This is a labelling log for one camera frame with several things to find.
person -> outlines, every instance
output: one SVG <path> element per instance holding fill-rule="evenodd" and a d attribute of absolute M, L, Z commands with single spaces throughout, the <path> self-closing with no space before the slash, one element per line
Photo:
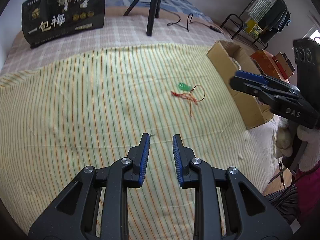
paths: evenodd
<path fill-rule="evenodd" d="M 276 158 L 290 157 L 292 154 L 293 138 L 288 127 L 288 120 L 281 117 L 276 140 Z M 320 201 L 320 131 L 299 125 L 297 136 L 300 140 L 308 142 L 294 177 L 298 191 L 297 219 L 303 224 Z"/>

red string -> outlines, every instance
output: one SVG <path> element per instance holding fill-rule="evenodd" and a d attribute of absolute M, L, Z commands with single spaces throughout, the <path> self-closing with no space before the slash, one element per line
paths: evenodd
<path fill-rule="evenodd" d="M 203 98 L 201 100 L 198 100 L 196 99 L 191 93 L 195 90 L 196 87 L 201 87 L 202 90 L 203 90 Z M 194 102 L 195 105 L 198 105 L 198 102 L 202 101 L 205 97 L 205 91 L 204 91 L 204 88 L 203 86 L 201 85 L 196 85 L 193 89 L 191 89 L 190 93 L 182 93 L 182 94 L 179 94 L 179 93 L 176 93 L 176 92 L 173 92 L 171 91 L 171 94 L 175 97 L 179 97 L 179 98 L 183 98 L 183 99 L 187 99 L 189 100 L 189 103 L 190 103 L 190 117 L 192 117 L 192 111 L 191 111 L 191 107 L 192 107 L 192 104 L 191 102 Z"/>

yellow striped cloth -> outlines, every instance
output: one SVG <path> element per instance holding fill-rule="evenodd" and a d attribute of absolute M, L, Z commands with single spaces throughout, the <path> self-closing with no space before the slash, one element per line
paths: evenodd
<path fill-rule="evenodd" d="M 144 132 L 153 136 L 146 181 L 128 192 L 132 240 L 192 238 L 194 195 L 177 182 L 176 133 L 196 156 L 218 168 L 238 167 L 263 190 L 254 140 L 208 50 L 178 44 L 98 49 L 2 76 L 0 198 L 17 224 L 27 232 L 84 166 L 109 166 Z M 189 102 L 170 94 L 179 92 L 179 82 L 205 88 L 192 118 Z"/>

window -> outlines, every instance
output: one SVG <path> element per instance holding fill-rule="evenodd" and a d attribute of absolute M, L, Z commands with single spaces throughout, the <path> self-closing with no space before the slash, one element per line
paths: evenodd
<path fill-rule="evenodd" d="M 314 39 L 315 37 L 320 37 L 320 32 L 316 30 L 311 36 L 310 39 Z"/>

gloved hand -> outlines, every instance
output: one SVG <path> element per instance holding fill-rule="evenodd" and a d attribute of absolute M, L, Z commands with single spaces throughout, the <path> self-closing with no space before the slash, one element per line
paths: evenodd
<path fill-rule="evenodd" d="M 276 158 L 280 158 L 283 155 L 290 157 L 292 154 L 293 138 L 290 135 L 288 127 L 288 120 L 280 117 L 276 140 Z M 299 125 L 297 128 L 297 135 L 301 141 L 308 142 L 305 152 L 299 162 L 300 171 L 307 172 L 313 169 L 320 160 L 320 131 Z"/>

